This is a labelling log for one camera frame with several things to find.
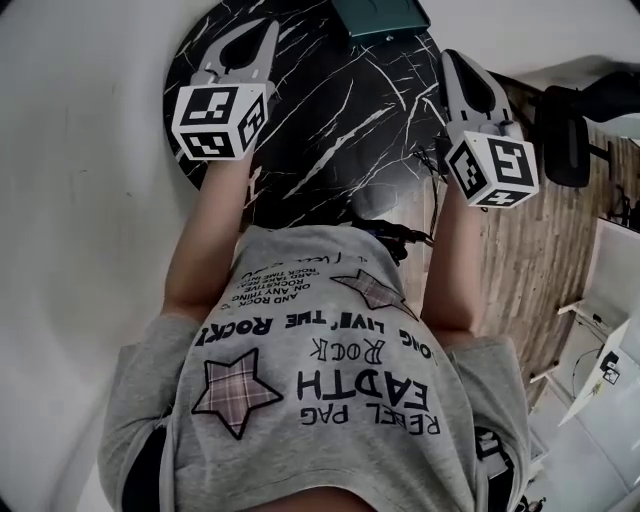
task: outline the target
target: white wall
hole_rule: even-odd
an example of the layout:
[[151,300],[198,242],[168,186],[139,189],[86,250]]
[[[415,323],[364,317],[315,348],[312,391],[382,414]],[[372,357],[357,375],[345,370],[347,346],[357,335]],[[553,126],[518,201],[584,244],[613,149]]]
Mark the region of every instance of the white wall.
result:
[[420,1],[441,49],[538,87],[585,85],[611,61],[640,64],[640,14],[629,0]]
[[210,3],[14,0],[0,16],[0,494],[16,512],[80,496],[66,471],[86,481],[93,461],[76,445],[118,347],[158,311],[193,194],[166,149],[164,75]]

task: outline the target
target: forearm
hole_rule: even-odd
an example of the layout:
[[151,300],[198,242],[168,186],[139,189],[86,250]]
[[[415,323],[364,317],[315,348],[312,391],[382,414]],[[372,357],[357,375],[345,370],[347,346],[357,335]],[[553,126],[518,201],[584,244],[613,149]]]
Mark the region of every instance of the forearm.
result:
[[209,165],[165,283],[163,312],[203,321],[229,279],[253,151],[239,161]]
[[421,315],[434,332],[474,332],[478,327],[483,310],[481,227],[480,209],[467,206],[451,183],[438,220]]

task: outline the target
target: person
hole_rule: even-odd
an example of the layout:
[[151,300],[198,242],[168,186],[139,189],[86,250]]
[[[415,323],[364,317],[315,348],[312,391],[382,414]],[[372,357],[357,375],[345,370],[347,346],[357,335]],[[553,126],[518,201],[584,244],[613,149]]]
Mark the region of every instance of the person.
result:
[[364,230],[238,240],[251,159],[210,165],[160,315],[121,351],[98,455],[111,505],[471,512],[500,494],[512,510],[527,406],[512,343],[475,336],[480,210],[448,187],[417,315]]

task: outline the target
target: black chair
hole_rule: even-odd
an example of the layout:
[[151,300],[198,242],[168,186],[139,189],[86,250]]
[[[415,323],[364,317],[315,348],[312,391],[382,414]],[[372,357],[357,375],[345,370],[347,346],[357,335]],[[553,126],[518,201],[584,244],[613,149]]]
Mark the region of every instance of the black chair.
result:
[[511,107],[529,129],[538,159],[544,162],[547,178],[565,187],[589,185],[591,154],[611,165],[611,144],[606,150],[589,144],[585,117],[603,123],[640,112],[638,74],[612,73],[582,91],[554,85],[544,92],[507,77],[495,76],[505,85],[534,94],[531,99],[531,104],[536,107],[534,123],[514,105]]

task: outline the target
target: black star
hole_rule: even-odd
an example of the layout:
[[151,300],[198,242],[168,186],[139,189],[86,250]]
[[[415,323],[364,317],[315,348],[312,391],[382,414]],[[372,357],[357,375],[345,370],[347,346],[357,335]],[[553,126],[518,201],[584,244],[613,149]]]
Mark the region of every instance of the black star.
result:
[[253,409],[280,402],[283,397],[257,376],[258,349],[232,363],[205,361],[207,387],[192,414],[215,414],[233,437],[240,440]]

